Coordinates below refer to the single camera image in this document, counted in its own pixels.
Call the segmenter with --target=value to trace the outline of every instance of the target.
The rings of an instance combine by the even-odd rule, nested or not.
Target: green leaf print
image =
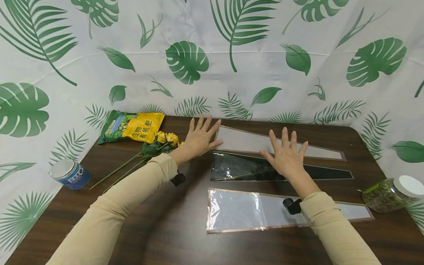
[[[417,224],[421,233],[424,233],[424,204],[417,202],[406,206],[406,210]]]
[[[271,99],[273,99],[279,90],[281,90],[279,87],[267,87],[262,89],[253,98],[250,107],[252,107],[254,104],[263,104],[269,102]]]
[[[318,91],[309,93],[308,96],[317,96],[319,99],[325,101],[325,91],[321,85],[321,80],[319,78],[318,78],[318,85],[314,85],[314,86],[318,88]]]
[[[223,14],[219,1],[216,7],[210,0],[212,16],[222,37],[230,43],[230,62],[234,72],[237,72],[233,62],[233,45],[244,45],[267,37],[265,29],[269,25],[257,24],[259,21],[270,20],[273,17],[263,16],[262,11],[275,10],[270,4],[281,3],[281,0],[230,0],[224,1]]]
[[[41,89],[28,83],[0,84],[0,134],[12,137],[29,137],[40,134],[49,119],[41,108],[49,98]]]
[[[103,127],[103,124],[107,121],[109,117],[110,110],[105,109],[104,107],[97,107],[97,105],[92,104],[91,109],[85,107],[89,112],[90,116],[84,120],[94,129],[98,130]]]
[[[109,100],[112,103],[125,99],[125,88],[126,86],[118,85],[110,89]]]
[[[302,112],[282,112],[270,118],[269,121],[274,123],[301,123]]]
[[[209,112],[209,109],[212,107],[206,106],[206,100],[208,98],[205,97],[193,97],[184,99],[183,101],[178,103],[177,108],[174,108],[174,112],[176,116],[183,117],[195,117],[202,115],[205,112]]]
[[[165,95],[167,95],[168,97],[173,98],[173,96],[171,95],[171,92],[169,92],[169,90],[168,90],[168,89],[166,89],[166,87],[164,87],[161,83],[157,82],[157,81],[156,81],[156,79],[155,79],[153,76],[151,76],[151,75],[149,75],[149,74],[146,74],[146,75],[150,76],[150,77],[153,79],[153,81],[151,81],[151,82],[152,82],[152,83],[155,83],[155,84],[156,84],[156,85],[158,85],[158,87],[159,87],[159,88],[156,88],[156,89],[152,89],[152,90],[150,90],[150,91],[152,91],[152,92],[154,92],[154,91],[162,92],[162,93],[164,93]]]
[[[66,78],[53,65],[78,44],[73,41],[75,37],[71,37],[71,33],[62,31],[70,26],[59,23],[61,26],[53,27],[56,22],[66,19],[58,15],[67,11],[54,6],[42,6],[39,4],[40,0],[5,0],[4,2],[14,23],[2,9],[0,13],[15,34],[0,25],[0,36],[20,52],[48,62],[60,77],[76,86],[75,82]]]
[[[406,54],[403,41],[395,38],[379,39],[360,48],[347,68],[346,79],[351,86],[364,86],[379,77],[379,71],[393,74]]]
[[[343,43],[345,43],[346,41],[350,40],[353,36],[355,36],[356,34],[358,34],[361,30],[363,30],[369,23],[372,23],[374,21],[376,21],[377,19],[381,18],[384,14],[386,14],[389,11],[389,9],[384,12],[382,15],[380,15],[379,17],[376,17],[374,19],[372,19],[375,15],[372,14],[372,16],[368,19],[367,22],[365,22],[364,24],[361,24],[358,26],[359,22],[362,19],[362,15],[364,13],[364,7],[362,7],[361,12],[359,13],[358,18],[356,19],[355,23],[353,24],[353,26],[351,27],[351,29],[346,33],[345,36],[343,36],[343,38],[339,41],[339,44],[337,45],[337,47],[339,47],[340,45],[342,45]]]
[[[321,21],[327,18],[325,14],[322,13],[322,10],[325,10],[329,17],[335,16],[349,0],[294,0],[294,2],[302,6],[302,8],[289,20],[282,34],[286,32],[290,23],[299,13],[301,13],[301,17],[304,21]]]
[[[53,158],[50,158],[49,164],[53,166],[56,162],[62,159],[72,159],[75,162],[78,162],[81,152],[84,151],[84,145],[87,143],[88,139],[83,139],[84,135],[77,137],[75,130],[72,129],[72,132],[69,131],[65,133],[61,139],[62,141],[56,141],[57,145],[54,148],[54,151],[51,151]]]
[[[230,97],[230,92],[228,92],[228,99],[219,98],[218,106],[226,118],[232,120],[252,119],[253,113],[244,107],[240,99],[237,99],[237,93]]]
[[[391,146],[398,157],[407,163],[424,162],[424,145],[414,141],[399,141]]]
[[[281,47],[286,50],[287,65],[294,70],[302,71],[305,75],[308,75],[311,69],[311,57],[309,53],[298,45],[281,44]]]
[[[20,171],[29,169],[36,163],[25,163],[25,162],[15,162],[15,163],[6,163],[0,165],[0,182],[5,180],[11,174]]]
[[[78,10],[88,14],[88,34],[91,36],[91,22],[96,26],[105,28],[118,22],[118,0],[71,0],[78,6]]]
[[[325,107],[320,112],[315,113],[314,120],[311,123],[315,124],[329,124],[338,120],[345,120],[347,118],[357,118],[361,111],[359,107],[366,104],[362,100],[347,100],[346,102],[337,102],[334,105]]]
[[[53,197],[47,192],[31,192],[9,203],[0,218],[0,250],[10,251],[17,247]]]
[[[163,109],[156,104],[148,104],[141,107],[139,113],[164,113]]]
[[[125,56],[125,54],[118,52],[115,49],[112,48],[99,48],[100,50],[102,50],[107,57],[109,58],[109,60],[116,66],[124,68],[124,69],[128,69],[128,70],[133,70],[135,73],[135,68],[134,65],[132,64],[132,62],[130,61],[130,59],[128,59],[127,56]]]
[[[160,18],[159,23],[155,26],[155,22],[154,20],[152,20],[152,29],[149,31],[146,31],[146,26],[144,25],[143,20],[141,19],[140,15],[138,15],[138,20],[140,21],[141,24],[141,39],[140,39],[140,49],[142,49],[144,46],[146,46],[153,38],[153,35],[155,34],[155,28],[157,28],[157,26],[160,25],[160,23],[162,22],[162,18],[163,16]]]
[[[364,128],[361,133],[362,140],[375,160],[379,160],[382,157],[381,152],[383,152],[383,148],[381,147],[381,141],[382,137],[386,134],[384,128],[387,127],[391,121],[384,120],[387,114],[388,113],[379,119],[374,112],[371,112],[371,114],[365,118],[365,124],[362,125]]]
[[[193,84],[200,79],[199,72],[206,72],[209,69],[209,60],[205,52],[192,42],[176,42],[165,52],[169,69],[183,84]]]

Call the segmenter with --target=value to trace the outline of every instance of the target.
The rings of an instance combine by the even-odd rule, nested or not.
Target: white lid
[[[414,177],[402,175],[394,179],[394,185],[409,197],[424,198],[424,184]]]

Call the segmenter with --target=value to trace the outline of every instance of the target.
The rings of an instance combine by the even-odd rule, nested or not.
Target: plastic jar
[[[376,212],[387,213],[424,198],[424,184],[411,176],[385,179],[362,193],[365,204]]]

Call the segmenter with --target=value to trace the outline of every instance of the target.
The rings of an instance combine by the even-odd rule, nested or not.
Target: blue container
[[[82,189],[91,180],[90,172],[71,159],[63,159],[54,164],[49,175],[71,190]]]

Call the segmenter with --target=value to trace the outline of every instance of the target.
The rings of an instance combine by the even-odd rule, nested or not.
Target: silver lid
[[[52,166],[49,175],[54,179],[62,179],[69,175],[74,168],[75,162],[73,160],[63,159]]]

